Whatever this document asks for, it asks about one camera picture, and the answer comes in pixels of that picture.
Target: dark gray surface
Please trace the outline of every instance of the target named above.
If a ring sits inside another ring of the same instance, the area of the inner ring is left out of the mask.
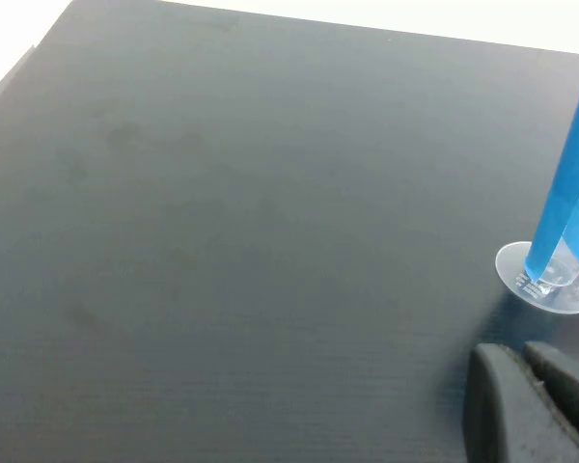
[[[0,462],[463,461],[579,56],[75,1],[0,99]]]

